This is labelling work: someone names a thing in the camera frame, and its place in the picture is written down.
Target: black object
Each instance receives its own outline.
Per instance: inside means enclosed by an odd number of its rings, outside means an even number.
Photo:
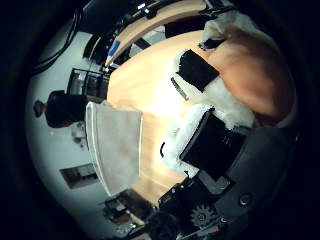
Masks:
[[[87,102],[86,95],[69,95],[63,90],[51,92],[45,112],[48,125],[60,128],[84,121]]]
[[[180,159],[204,169],[217,181],[235,160],[244,139],[245,136],[226,129],[224,122],[209,110],[203,115]]]
[[[224,39],[208,39],[203,43],[199,43],[199,48],[202,50],[217,48],[221,43],[224,42]]]
[[[107,97],[109,77],[104,73],[73,68],[70,74],[67,94]]]
[[[114,27],[114,23],[129,12],[132,6],[128,3],[129,1],[90,1],[84,7],[79,30],[100,37],[105,36]]]
[[[177,74],[201,92],[211,81],[219,76],[219,72],[214,67],[192,50],[187,50],[181,56]]]
[[[150,43],[148,43],[146,40],[144,40],[143,38],[138,39],[137,41],[135,41],[135,44],[140,48],[140,49],[146,49],[148,47],[150,47]]]
[[[205,23],[210,20],[207,16],[195,16],[184,18],[164,25],[166,38],[174,37],[179,34],[203,30]]]

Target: screw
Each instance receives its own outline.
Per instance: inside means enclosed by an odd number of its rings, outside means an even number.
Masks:
[[[226,223],[226,222],[227,222],[227,220],[226,220],[224,217],[221,217],[221,218],[220,218],[220,221],[223,222],[223,223]]]
[[[252,198],[252,197],[251,197],[251,194],[249,194],[249,193],[243,194],[243,195],[240,197],[240,199],[239,199],[240,205],[241,205],[242,207],[245,207],[245,206],[249,205],[250,202],[251,202],[251,198]]]

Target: metal part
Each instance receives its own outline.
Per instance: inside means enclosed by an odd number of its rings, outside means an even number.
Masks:
[[[250,193],[245,193],[243,194],[240,199],[239,199],[239,203],[242,207],[245,207],[247,205],[249,205],[251,203],[252,200],[252,196]]]
[[[220,177],[217,181],[214,181],[205,171],[200,171],[198,178],[209,192],[214,195],[221,194],[230,185],[230,181],[224,177]]]
[[[191,214],[191,222],[194,226],[199,228],[208,226],[216,218],[217,215],[215,212],[204,204],[193,209]]]

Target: black panel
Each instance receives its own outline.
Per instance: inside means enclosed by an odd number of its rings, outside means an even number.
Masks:
[[[219,76],[219,72],[214,67],[192,50],[186,51],[181,56],[177,74],[201,92],[204,91],[205,86]]]
[[[205,170],[217,181],[235,160],[243,141],[243,135],[226,129],[224,123],[208,111],[180,159]]]

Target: black frame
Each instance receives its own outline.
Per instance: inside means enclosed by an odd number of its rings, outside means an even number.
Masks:
[[[79,68],[72,68],[70,77],[69,77],[69,81],[68,81],[68,87],[67,87],[67,94],[77,94],[72,92],[72,85],[74,83],[74,76],[76,74],[76,71],[80,71],[85,73],[85,77],[84,77],[84,83],[82,85],[82,91],[80,95],[90,95],[90,96],[94,96],[100,99],[105,100],[107,98],[107,91],[108,91],[108,85],[109,85],[109,78],[107,77],[107,75],[105,73],[99,73],[99,72],[94,72],[94,71],[89,71],[89,70],[84,70],[84,69],[79,69]],[[88,94],[88,86],[89,86],[89,77],[91,78],[95,78],[97,81],[97,88],[96,91],[101,93],[104,92],[104,95],[101,94]],[[103,82],[105,82],[106,84],[106,88],[105,89],[101,89],[101,86],[103,84]]]
[[[1,2],[1,216],[2,235],[11,239],[86,239],[55,202],[36,174],[26,136],[24,102],[29,70],[54,33],[82,0]],[[307,239],[318,236],[320,155],[319,22],[313,3],[289,0],[236,0],[275,38],[292,70],[301,113],[297,153],[272,209],[238,239]]]

